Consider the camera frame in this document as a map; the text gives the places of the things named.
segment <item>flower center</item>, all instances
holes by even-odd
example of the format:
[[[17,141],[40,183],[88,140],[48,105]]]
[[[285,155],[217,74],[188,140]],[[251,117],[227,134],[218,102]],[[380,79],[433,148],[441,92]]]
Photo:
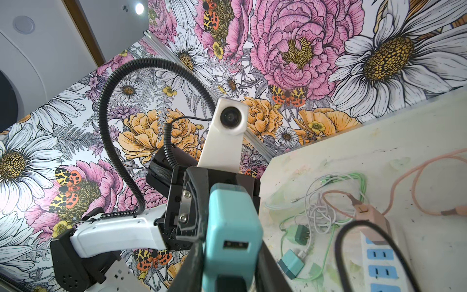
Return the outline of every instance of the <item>flower center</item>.
[[[8,152],[0,160],[0,175],[3,178],[17,178],[26,168],[26,159],[19,152]]]
[[[220,46],[212,46],[212,48],[214,49],[214,53],[216,55],[222,55],[222,51],[220,50]]]
[[[123,87],[123,93],[126,95],[133,95],[134,94],[134,88],[131,86],[124,86]]]
[[[235,84],[235,81],[233,81],[232,79],[229,80],[229,86],[232,90],[236,90],[237,89],[237,85]]]
[[[412,52],[413,42],[408,37],[390,40],[368,58],[363,74],[369,80],[386,80],[407,64]]]
[[[313,59],[314,54],[311,49],[311,42],[307,41],[304,37],[302,37],[299,42],[301,46],[300,49],[295,46],[295,40],[289,40],[287,42],[289,50],[285,53],[281,53],[281,55],[285,62],[292,62],[297,65],[297,69],[303,69],[303,67]]]
[[[188,69],[190,69],[190,71],[193,72],[193,62],[187,53],[181,53],[178,58],[180,59],[180,61],[182,61],[183,65],[187,66]]]
[[[62,234],[67,228],[64,224],[57,224],[57,234]]]

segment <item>purple flower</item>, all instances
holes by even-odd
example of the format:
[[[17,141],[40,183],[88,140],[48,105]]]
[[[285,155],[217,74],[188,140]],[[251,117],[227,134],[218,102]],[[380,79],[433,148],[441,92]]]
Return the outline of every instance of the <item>purple flower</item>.
[[[246,172],[250,168],[250,154],[247,152],[242,152],[240,155],[240,170],[241,172]]]
[[[99,80],[97,78],[97,76],[93,76],[91,78],[89,78],[89,83],[88,85],[91,87],[91,88],[96,88],[97,87],[97,84],[99,84]]]
[[[91,101],[97,102],[99,100],[100,93],[107,82],[108,73],[105,69],[101,70],[101,67],[99,67],[97,70],[93,71],[91,75],[92,76],[89,77],[88,83],[91,89],[85,92],[85,97]]]
[[[135,115],[140,111],[136,106],[131,105],[117,105],[112,107],[107,116],[108,120],[119,119],[124,120],[129,118],[132,114]]]
[[[110,126],[109,128],[109,133],[110,133],[110,139],[112,142],[115,142],[118,140],[118,135],[120,134],[120,131],[115,127],[115,126]],[[99,129],[97,128],[94,131],[94,135],[97,137],[100,137],[100,132]],[[99,155],[99,157],[102,157],[102,150],[104,150],[104,144],[102,144],[102,141],[99,139],[99,142],[97,144],[93,144],[88,148],[89,151],[92,150],[92,154],[94,156]]]

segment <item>green power adapter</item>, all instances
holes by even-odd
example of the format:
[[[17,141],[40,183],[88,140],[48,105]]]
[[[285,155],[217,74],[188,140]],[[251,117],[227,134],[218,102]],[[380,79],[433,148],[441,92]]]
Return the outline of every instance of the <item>green power adapter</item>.
[[[285,238],[293,244],[306,245],[310,238],[310,231],[305,225],[292,225],[287,228]]]

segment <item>yellow flower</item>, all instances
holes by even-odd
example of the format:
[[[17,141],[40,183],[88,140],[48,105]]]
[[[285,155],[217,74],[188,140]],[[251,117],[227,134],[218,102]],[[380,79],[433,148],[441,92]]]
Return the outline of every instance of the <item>yellow flower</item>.
[[[67,221],[61,220],[57,224],[55,224],[52,232],[52,237],[56,238],[59,234],[63,233],[67,229],[72,229],[73,226],[69,225]]]
[[[311,123],[308,124],[308,127],[317,134],[324,132],[324,130],[326,130],[326,127],[324,126],[324,124],[318,121],[312,121]]]
[[[172,122],[175,118],[183,116],[179,110],[170,110],[167,116],[167,122]],[[137,113],[131,115],[129,119],[125,119],[123,123],[130,128],[130,131],[125,131],[119,134],[118,143],[125,152],[127,159],[143,157],[142,163],[151,160],[152,155],[162,148],[163,139],[158,141],[159,136],[159,120],[155,109],[147,114]],[[198,135],[196,133],[196,125],[188,119],[180,119],[175,121],[172,130],[172,143],[177,147],[188,152],[192,156],[196,152],[198,146]]]
[[[302,109],[298,115],[300,119],[294,118],[294,120],[300,129],[295,130],[295,132],[301,145],[313,141],[313,137],[320,133],[327,137],[361,124],[346,113],[334,111],[328,107],[315,108],[313,111]]]
[[[269,100],[254,99],[245,96],[242,100],[249,106],[248,109],[248,128],[261,140],[263,136],[269,135],[276,137],[277,129],[282,125],[282,115],[273,107]]]
[[[148,275],[148,271],[141,271],[140,275],[138,276],[138,280],[145,279],[147,275]]]
[[[171,266],[167,269],[167,273],[172,277],[172,280],[168,280],[168,279],[167,279],[167,280],[164,281],[164,285],[167,287],[167,289],[169,289],[169,288],[170,288],[170,285],[172,285],[173,279],[175,279],[175,277],[177,276],[178,271],[180,271],[180,268],[182,267],[182,264],[183,264],[183,262],[185,261],[185,259],[186,259],[187,256],[188,256],[188,255],[184,255],[184,256],[180,259],[180,262],[171,265]]]
[[[42,286],[36,286],[36,287],[34,287],[33,292],[47,292],[47,289],[45,289]]]
[[[217,85],[217,87],[219,88],[220,92],[222,92],[223,94],[227,94],[226,90],[222,86]]]
[[[216,55],[219,60],[222,60],[224,57],[224,49],[219,45],[218,42],[214,42],[212,44],[212,50],[214,51],[214,55]]]
[[[176,96],[177,92],[175,90],[172,90],[172,87],[167,86],[162,89],[162,91],[167,95],[167,96]]]

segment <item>usb port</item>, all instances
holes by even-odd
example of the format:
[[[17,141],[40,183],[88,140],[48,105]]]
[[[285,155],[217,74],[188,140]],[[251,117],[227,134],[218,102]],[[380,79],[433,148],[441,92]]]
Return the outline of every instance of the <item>usb port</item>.
[[[225,249],[248,249],[248,242],[224,241]]]

